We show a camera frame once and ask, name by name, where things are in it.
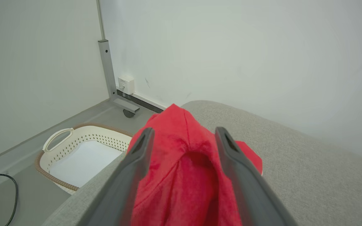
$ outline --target basket handle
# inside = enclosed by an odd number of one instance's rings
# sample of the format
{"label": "basket handle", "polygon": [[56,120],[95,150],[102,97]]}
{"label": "basket handle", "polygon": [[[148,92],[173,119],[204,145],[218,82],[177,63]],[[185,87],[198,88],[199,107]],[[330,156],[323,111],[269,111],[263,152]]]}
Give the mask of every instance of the basket handle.
{"label": "basket handle", "polygon": [[[48,149],[48,146],[56,137],[58,137],[62,133],[68,132],[68,131],[69,131],[68,136],[66,136],[63,140],[61,140],[61,142],[58,143],[57,145],[55,145],[52,149],[50,149],[50,150]],[[54,133],[53,135],[50,136],[50,138],[46,141],[46,143],[44,143],[43,151],[45,153],[48,153],[48,152],[54,150],[58,145],[62,144],[64,141],[66,141],[66,139],[68,139],[72,135],[73,131],[74,131],[73,128],[67,128],[67,129],[57,131],[56,133]]]}

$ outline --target white sheet in basket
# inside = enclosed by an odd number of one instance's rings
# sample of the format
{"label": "white sheet in basket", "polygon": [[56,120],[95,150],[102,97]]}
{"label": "white sheet in basket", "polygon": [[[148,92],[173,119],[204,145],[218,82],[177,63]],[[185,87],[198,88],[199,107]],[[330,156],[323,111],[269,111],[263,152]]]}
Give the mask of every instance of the white sheet in basket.
{"label": "white sheet in basket", "polygon": [[69,155],[53,163],[50,174],[66,183],[81,187],[121,153],[97,141],[84,142]]}

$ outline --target white wall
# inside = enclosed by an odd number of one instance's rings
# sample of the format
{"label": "white wall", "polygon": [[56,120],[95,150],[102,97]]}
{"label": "white wall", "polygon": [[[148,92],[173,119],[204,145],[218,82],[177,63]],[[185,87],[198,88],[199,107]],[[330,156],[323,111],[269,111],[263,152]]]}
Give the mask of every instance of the white wall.
{"label": "white wall", "polygon": [[362,1],[102,0],[116,75],[213,100],[362,155]]}
{"label": "white wall", "polygon": [[0,153],[108,98],[95,0],[0,0]]}

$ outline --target black baseboard strip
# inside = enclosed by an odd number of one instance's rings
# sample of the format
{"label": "black baseboard strip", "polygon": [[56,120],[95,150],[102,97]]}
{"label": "black baseboard strip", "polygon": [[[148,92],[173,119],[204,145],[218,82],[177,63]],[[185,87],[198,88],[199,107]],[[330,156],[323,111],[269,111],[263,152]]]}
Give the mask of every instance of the black baseboard strip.
{"label": "black baseboard strip", "polygon": [[139,104],[140,106],[145,107],[145,108],[147,108],[149,110],[152,110],[152,111],[154,111],[156,113],[162,113],[163,112],[162,109],[160,109],[158,107],[155,107],[155,106],[153,106],[153,105],[151,105],[149,103],[146,103],[145,101],[140,100],[140,99],[136,98],[135,96],[131,96],[131,95],[128,95],[126,93],[123,93],[121,90],[117,90],[117,94],[119,96],[122,96],[123,98],[125,98],[127,100],[130,100],[130,101],[132,101],[132,102],[134,102],[136,104]]}

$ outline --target power cord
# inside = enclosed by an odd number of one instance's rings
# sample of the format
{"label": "power cord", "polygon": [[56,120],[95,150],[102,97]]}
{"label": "power cord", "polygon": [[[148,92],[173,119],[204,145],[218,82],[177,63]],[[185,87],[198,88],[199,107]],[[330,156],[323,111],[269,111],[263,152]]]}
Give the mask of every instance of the power cord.
{"label": "power cord", "polygon": [[13,181],[13,183],[15,184],[15,189],[16,189],[16,193],[15,193],[15,205],[13,206],[13,211],[12,211],[12,215],[10,216],[10,219],[9,221],[6,223],[5,226],[8,226],[10,224],[10,222],[12,221],[13,219],[13,216],[15,215],[15,212],[16,212],[16,206],[18,205],[18,196],[19,196],[19,188],[18,188],[18,184],[16,183],[16,180],[13,179],[13,177],[9,176],[9,175],[6,175],[6,174],[2,174],[0,173],[0,176],[6,176],[8,177],[9,179],[11,179]]}

